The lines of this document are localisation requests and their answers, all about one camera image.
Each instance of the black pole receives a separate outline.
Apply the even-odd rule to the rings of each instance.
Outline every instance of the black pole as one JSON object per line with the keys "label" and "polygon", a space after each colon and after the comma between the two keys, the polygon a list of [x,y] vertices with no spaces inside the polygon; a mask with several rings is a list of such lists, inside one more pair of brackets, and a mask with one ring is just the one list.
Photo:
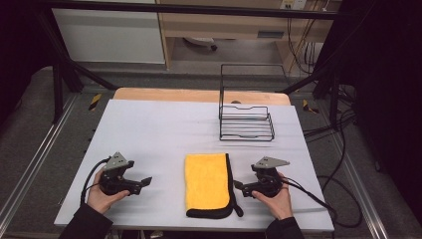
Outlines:
{"label": "black pole", "polygon": [[56,64],[60,65],[60,74],[66,81],[70,91],[80,92],[84,85],[82,84],[79,76],[75,73],[75,71],[68,67],[66,62],[68,53],[62,46],[62,43],[59,41],[55,31],[52,29],[50,22],[45,15],[45,12],[33,9],[32,14],[36,20],[35,24],[38,23],[38,27],[42,30],[41,32],[46,35],[50,45],[52,46],[52,56],[56,60]]}
{"label": "black pole", "polygon": [[281,91],[277,91],[276,93],[283,93],[286,95],[289,95],[290,93],[295,92],[296,90],[306,86],[307,84],[314,82],[314,81],[318,81],[319,78],[321,76],[323,76],[326,73],[326,68],[322,68],[318,71],[313,72],[310,76],[308,76],[307,78],[298,81],[297,83],[285,88],[284,90]]}
{"label": "black pole", "polygon": [[349,13],[338,13],[329,11],[320,12],[285,9],[255,9],[242,7],[220,7],[179,4],[148,4],[69,0],[39,0],[38,4],[41,4],[41,6],[46,8],[121,12],[184,13],[321,20],[349,20],[351,17],[353,17],[353,15]]}
{"label": "black pole", "polygon": [[90,78],[91,80],[95,81],[96,83],[102,85],[103,87],[107,88],[108,90],[115,91],[119,89],[118,86],[115,86],[114,84],[104,80],[103,78],[97,76],[96,74],[92,73],[90,70],[82,67],[75,61],[73,61],[71,58],[67,58],[67,62],[69,65],[71,65],[75,70],[77,70],[79,73],[85,75],[86,77]]}

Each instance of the hand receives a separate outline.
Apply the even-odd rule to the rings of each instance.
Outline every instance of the hand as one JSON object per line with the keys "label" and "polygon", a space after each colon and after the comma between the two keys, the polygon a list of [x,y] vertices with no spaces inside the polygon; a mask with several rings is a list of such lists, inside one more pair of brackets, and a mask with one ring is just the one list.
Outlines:
{"label": "hand", "polygon": [[87,205],[90,206],[93,210],[101,214],[105,214],[115,202],[124,199],[130,194],[130,192],[128,190],[125,190],[116,193],[112,196],[108,196],[103,193],[99,185],[102,173],[103,170],[101,169],[96,174],[96,177],[94,179],[94,186],[90,189]]}
{"label": "hand", "polygon": [[266,204],[270,208],[273,216],[279,220],[293,217],[291,195],[289,192],[289,186],[286,183],[283,183],[282,189],[275,197],[267,197],[258,191],[252,191],[252,195]]}

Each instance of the white table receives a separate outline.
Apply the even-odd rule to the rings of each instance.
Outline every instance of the white table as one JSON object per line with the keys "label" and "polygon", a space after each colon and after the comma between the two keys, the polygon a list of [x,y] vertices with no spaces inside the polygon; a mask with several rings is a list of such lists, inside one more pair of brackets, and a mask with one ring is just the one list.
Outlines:
{"label": "white table", "polygon": [[[268,106],[276,137],[270,142],[219,140],[218,103],[110,100],[55,224],[67,225],[79,207],[84,182],[100,160],[119,151],[134,160],[125,178],[151,184],[116,203],[106,214],[121,229],[263,231],[274,219],[264,204],[235,189],[245,215],[219,220],[185,215],[184,157],[188,153],[227,152],[233,177],[257,181],[251,164],[264,155],[288,160],[287,177],[323,199],[294,107]],[[333,231],[327,211],[291,187],[295,217],[304,232]]]}

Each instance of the dish rack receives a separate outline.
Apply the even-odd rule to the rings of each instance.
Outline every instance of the dish rack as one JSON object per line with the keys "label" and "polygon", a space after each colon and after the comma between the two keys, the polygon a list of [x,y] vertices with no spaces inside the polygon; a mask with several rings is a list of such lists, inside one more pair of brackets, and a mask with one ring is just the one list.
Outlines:
{"label": "dish rack", "polygon": [[224,104],[227,89],[245,89],[245,87],[224,86],[223,67],[221,65],[219,123],[220,140],[271,141],[275,138],[273,121],[268,107]]}

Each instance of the sleeve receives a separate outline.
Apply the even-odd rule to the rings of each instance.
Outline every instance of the sleeve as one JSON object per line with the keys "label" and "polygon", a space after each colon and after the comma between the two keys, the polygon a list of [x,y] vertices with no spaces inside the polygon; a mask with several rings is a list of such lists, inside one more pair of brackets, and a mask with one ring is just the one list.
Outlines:
{"label": "sleeve", "polygon": [[59,239],[104,239],[111,226],[112,221],[84,203],[75,213],[74,218],[64,229]]}
{"label": "sleeve", "polygon": [[265,232],[267,239],[303,239],[301,228],[295,217],[274,220]]}

